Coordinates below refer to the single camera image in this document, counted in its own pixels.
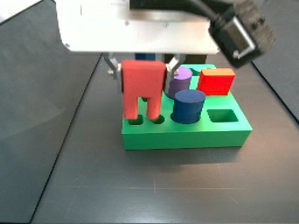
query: cube hole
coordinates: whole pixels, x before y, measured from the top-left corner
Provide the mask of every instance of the cube hole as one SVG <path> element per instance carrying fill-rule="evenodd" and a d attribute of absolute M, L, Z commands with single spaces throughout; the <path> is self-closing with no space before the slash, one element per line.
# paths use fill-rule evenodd
<path fill-rule="evenodd" d="M 208 109 L 208 115 L 214 123 L 235 123 L 239 120 L 232 109 Z"/>

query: purple cylinder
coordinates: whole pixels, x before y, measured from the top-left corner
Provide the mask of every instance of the purple cylinder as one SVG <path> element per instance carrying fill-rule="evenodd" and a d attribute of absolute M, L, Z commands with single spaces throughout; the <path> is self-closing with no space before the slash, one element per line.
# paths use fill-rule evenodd
<path fill-rule="evenodd" d="M 168 93 L 166 95 L 174 99 L 175 94 L 184 89 L 190 89 L 192 80 L 192 70 L 184 66 L 179 67 L 179 74 L 174 76 L 174 79 L 170 83 Z"/>

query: red cube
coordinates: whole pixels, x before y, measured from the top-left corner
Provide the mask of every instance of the red cube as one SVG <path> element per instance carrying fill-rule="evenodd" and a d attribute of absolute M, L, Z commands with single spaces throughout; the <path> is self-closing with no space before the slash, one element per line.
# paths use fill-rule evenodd
<path fill-rule="evenodd" d="M 206 95 L 227 95 L 235 76 L 231 68 L 202 69 L 198 90 Z"/>

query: gray surface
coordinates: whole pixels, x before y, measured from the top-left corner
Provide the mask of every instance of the gray surface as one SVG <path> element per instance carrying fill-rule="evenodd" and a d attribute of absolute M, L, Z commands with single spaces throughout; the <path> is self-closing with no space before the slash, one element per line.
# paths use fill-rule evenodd
<path fill-rule="evenodd" d="M 227 66 L 220 56 L 208 63 Z M 232 88 L 254 128 L 240 149 L 124 151 L 107 69 L 88 86 L 33 223 L 298 223 L 299 129 L 251 65 Z"/>
<path fill-rule="evenodd" d="M 0 222 L 28 222 L 99 55 L 61 45 L 52 1 L 0 25 Z"/>
<path fill-rule="evenodd" d="M 299 2 L 266 1 L 262 10 L 274 26 L 276 43 L 255 65 L 299 121 Z"/>

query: toy block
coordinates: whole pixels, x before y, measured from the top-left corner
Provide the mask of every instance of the toy block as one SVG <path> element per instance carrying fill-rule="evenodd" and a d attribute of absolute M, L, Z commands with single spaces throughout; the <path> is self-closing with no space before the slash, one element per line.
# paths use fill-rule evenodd
<path fill-rule="evenodd" d="M 192 80 L 192 70 L 188 67 L 180 66 L 178 71 L 179 74 L 174 76 L 174 79 L 171 80 L 170 83 L 168 93 L 164 92 L 171 99 L 174 99 L 175 94 L 178 92 L 180 92 L 184 89 L 190 89 Z"/>
<path fill-rule="evenodd" d="M 192 69 L 199 72 L 202 67 L 192 65 Z M 191 89 L 196 89 L 198 79 L 191 78 Z M 147 119 L 146 102 L 139 99 L 143 121 L 132 123 L 123 119 L 126 150 L 234 147 L 247 141 L 252 128 L 231 92 L 228 95 L 206 97 L 196 123 L 175 122 L 172 112 L 174 100 L 163 94 L 162 114 L 156 120 Z"/>
<path fill-rule="evenodd" d="M 191 124 L 202 119 L 202 107 L 206 94 L 194 89 L 176 93 L 172 105 L 172 120 L 178 123 Z"/>
<path fill-rule="evenodd" d="M 147 99 L 147 117 L 158 119 L 162 109 L 166 65 L 160 61 L 124 60 L 124 118 L 138 118 L 138 97 Z"/>
<path fill-rule="evenodd" d="M 135 54 L 136 60 L 155 60 L 155 54 L 154 53 L 140 53 L 138 52 Z"/>
<path fill-rule="evenodd" d="M 230 68 L 203 69 L 198 90 L 206 95 L 227 95 L 235 76 Z"/>

